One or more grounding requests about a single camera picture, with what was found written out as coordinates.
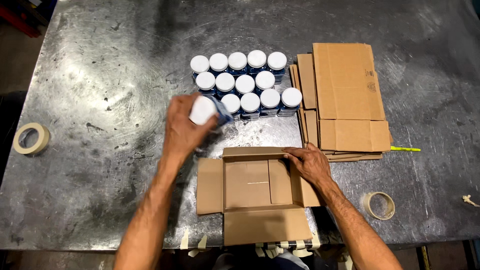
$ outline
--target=white lid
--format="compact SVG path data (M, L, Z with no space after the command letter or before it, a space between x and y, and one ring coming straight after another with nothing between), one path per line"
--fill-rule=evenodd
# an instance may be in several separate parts
M301 102L301 92L300 90L290 87L285 89L282 93L282 102L283 104L289 107L296 107Z
M240 98L234 94L225 95L222 98L222 103L229 113L236 113L240 109Z
M254 93L247 93L240 99L241 108L246 112L254 112L260 107L260 99Z
M208 70L210 64L208 58L203 55L197 55L190 61L190 67L195 73L202 73Z
M215 76L210 72L202 72L198 74L195 82L201 90L210 90L215 86Z
M218 90L222 92L228 92L235 86L235 79L233 78L232 74L223 72L216 77L215 85Z
M235 88L240 94L250 93L255 88L255 81L249 75L242 75L237 78L237 81L235 82Z
M263 67L267 61L267 56L261 50L253 50L248 54L247 62L253 68Z
M280 70L287 65L287 57L279 51L272 52L268 56L267 63L271 69Z
M228 66L228 58L223 53L210 56L210 67L215 71L224 71Z
M280 103L280 94L275 89L267 89L260 95L264 107L275 108Z
M198 96L193 103L189 118L197 125L204 125L214 114L216 114L215 103L207 97Z
M228 65L234 70L240 70L247 65L247 57L241 52L234 52L228 57Z
M275 76L270 71L262 71L255 77L255 84L261 90L270 89L275 84Z

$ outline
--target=forearm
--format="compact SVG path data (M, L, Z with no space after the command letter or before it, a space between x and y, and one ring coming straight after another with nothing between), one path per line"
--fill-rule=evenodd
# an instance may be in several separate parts
M167 229L178 166L158 163L158 172L137 209L117 252L115 269L153 269Z
M335 182L326 181L316 187L331 210L357 269L401 269L395 255Z

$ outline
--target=metal table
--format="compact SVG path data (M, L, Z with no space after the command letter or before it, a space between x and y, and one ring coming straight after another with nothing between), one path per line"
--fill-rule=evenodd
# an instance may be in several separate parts
M114 250L156 171L173 95L195 91L190 59L282 51L313 42L372 45L396 146L382 160L332 164L333 178L388 244L478 236L480 22L465 1L59 1L19 126L51 131L34 157L10 153L0 189L0 248ZM290 85L288 75L279 86ZM212 135L181 170L164 247L186 228L222 245L221 214L195 214L196 158L227 146L300 146L296 117L260 119ZM367 216L370 191L396 203ZM310 208L311 229L316 229ZM317 218L322 231L325 221ZM335 232L323 231L322 243Z

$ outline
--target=stack of flattened boxes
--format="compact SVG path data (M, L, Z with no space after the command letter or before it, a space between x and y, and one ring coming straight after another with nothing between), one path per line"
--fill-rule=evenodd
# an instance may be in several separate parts
M393 142L385 120L370 45L314 43L313 53L290 65L303 103L298 113L304 146L330 162L381 159Z

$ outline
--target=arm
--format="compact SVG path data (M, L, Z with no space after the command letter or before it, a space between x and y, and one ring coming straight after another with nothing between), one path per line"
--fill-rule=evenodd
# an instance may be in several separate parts
M357 269L402 269L392 251L333 181L328 160L320 149L309 143L306 149L287 147L283 151L288 153L285 158L295 164L302 177L324 198Z
M198 93L174 97L170 102L163 155L152 184L123 236L116 255L115 270L147 270L156 266L167 229L177 173L189 154L216 125L216 116L202 126L195 125L188 118L197 96Z

